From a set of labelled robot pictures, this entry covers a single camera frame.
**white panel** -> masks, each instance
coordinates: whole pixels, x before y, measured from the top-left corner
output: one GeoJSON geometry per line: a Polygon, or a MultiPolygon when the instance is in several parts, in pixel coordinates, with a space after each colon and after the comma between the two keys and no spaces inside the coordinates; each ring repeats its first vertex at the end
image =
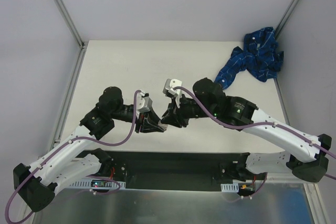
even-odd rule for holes
{"type": "MultiPolygon", "coordinates": [[[[13,168],[45,154],[78,55],[53,0],[0,0],[0,209],[13,168]]],[[[11,209],[15,220],[18,200],[11,209]]],[[[3,214],[0,223],[4,223],[3,214]]]]}
{"type": "MultiPolygon", "coordinates": [[[[279,83],[291,125],[310,134],[332,136],[336,152],[336,2],[302,0],[279,43],[285,51],[279,83]]],[[[336,175],[329,159],[328,173],[336,175]]],[[[335,223],[336,182],[319,183],[331,223],[335,223]]]]}
{"type": "MultiPolygon", "coordinates": [[[[81,68],[69,109],[63,138],[98,102],[109,86],[122,90],[125,104],[133,103],[133,94],[143,89],[150,94],[158,116],[166,111],[171,99],[162,93],[166,79],[176,78],[191,90],[201,78],[214,79],[236,46],[241,42],[193,41],[94,41],[91,40],[81,68]]],[[[273,80],[266,83],[249,72],[239,73],[227,89],[228,95],[240,96],[256,103],[274,118],[284,121],[273,80]]],[[[102,141],[119,142],[131,124],[115,120],[115,128],[102,141]]],[[[134,133],[130,140],[105,150],[161,152],[280,152],[267,141],[244,132],[224,129],[210,119],[190,119],[187,128],[168,126],[164,133],[134,133]]]]}
{"type": "Polygon", "coordinates": [[[277,26],[291,0],[64,0],[89,39],[241,41],[277,26]]]}

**white table surface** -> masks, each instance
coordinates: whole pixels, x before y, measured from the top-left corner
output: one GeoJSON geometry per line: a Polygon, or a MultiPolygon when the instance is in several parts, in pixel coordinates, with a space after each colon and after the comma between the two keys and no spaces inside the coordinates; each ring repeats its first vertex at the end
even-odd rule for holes
{"type": "MultiPolygon", "coordinates": [[[[206,41],[109,41],[91,40],[67,116],[62,139],[94,108],[105,88],[122,90],[124,104],[133,102],[137,89],[145,90],[153,100],[158,116],[166,111],[170,99],[162,93],[166,79],[176,78],[183,86],[204,77],[214,80],[229,59],[232,49],[242,42],[206,41]]],[[[281,105],[273,80],[266,83],[248,71],[237,75],[225,91],[243,97],[271,116],[284,122],[281,105]]],[[[116,143],[129,132],[130,123],[115,120],[115,128],[101,141],[116,143]]],[[[118,147],[92,145],[104,150],[210,153],[272,153],[281,149],[257,136],[225,129],[210,119],[190,119],[187,128],[169,126],[164,133],[136,134],[118,147]]]]}

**blue cloth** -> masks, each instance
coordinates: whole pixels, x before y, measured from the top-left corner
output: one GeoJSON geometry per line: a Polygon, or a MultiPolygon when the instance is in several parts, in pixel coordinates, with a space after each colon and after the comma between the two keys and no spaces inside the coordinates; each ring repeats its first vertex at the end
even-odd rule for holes
{"type": "Polygon", "coordinates": [[[244,38],[244,50],[233,49],[226,65],[218,73],[215,82],[227,89],[240,71],[248,70],[259,81],[276,78],[283,63],[284,53],[276,53],[278,43],[273,27],[265,27],[244,38]]]}

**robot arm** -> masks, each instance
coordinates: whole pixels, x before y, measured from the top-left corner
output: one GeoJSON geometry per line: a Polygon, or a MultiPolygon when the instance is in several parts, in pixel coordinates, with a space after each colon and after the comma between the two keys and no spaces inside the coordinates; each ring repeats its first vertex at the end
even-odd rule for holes
{"type": "MultiPolygon", "coordinates": [[[[122,120],[132,122],[134,105],[124,105],[121,90],[117,87],[109,87],[95,108],[80,121],[80,125],[49,153],[29,166],[19,164],[14,168],[15,189],[37,168],[39,170],[19,190],[19,195],[32,209],[37,212],[45,208],[53,198],[64,188],[75,181],[91,174],[106,174],[111,171],[113,162],[111,157],[101,149],[92,151],[83,159],[71,164],[71,161],[82,151],[94,144],[93,140],[100,140],[111,129],[114,121],[122,120]],[[44,160],[48,162],[41,167],[44,160]]],[[[137,133],[164,132],[165,125],[160,124],[160,118],[152,108],[152,100],[148,93],[139,92],[136,98],[137,133]]]]}
{"type": "MultiPolygon", "coordinates": [[[[177,86],[182,84],[176,79],[168,80],[165,84],[163,93],[170,97],[172,102],[161,122],[176,127],[187,127],[189,119],[208,117],[194,99],[186,98],[181,90],[179,92],[175,90],[176,83],[177,86]]],[[[325,157],[325,153],[284,130],[280,125],[305,136],[326,149],[330,148],[331,137],[325,134],[309,135],[283,124],[244,98],[226,96],[220,84],[213,83],[207,78],[196,82],[193,91],[203,106],[223,123],[232,126],[248,126],[253,123],[271,122],[271,125],[236,128],[239,128],[239,131],[262,137],[285,150],[272,154],[242,154],[243,158],[240,164],[226,169],[228,172],[232,172],[233,177],[244,179],[244,170],[253,174],[292,172],[300,179],[316,183],[326,173],[328,159],[325,157]]]]}

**red wire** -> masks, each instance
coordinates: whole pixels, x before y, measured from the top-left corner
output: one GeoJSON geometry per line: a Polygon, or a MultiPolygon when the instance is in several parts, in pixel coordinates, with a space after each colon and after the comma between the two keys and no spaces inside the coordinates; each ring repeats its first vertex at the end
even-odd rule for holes
{"type": "Polygon", "coordinates": [[[110,176],[110,179],[112,179],[113,178],[113,174],[114,174],[114,167],[112,167],[112,169],[111,169],[111,176],[110,176]]]}

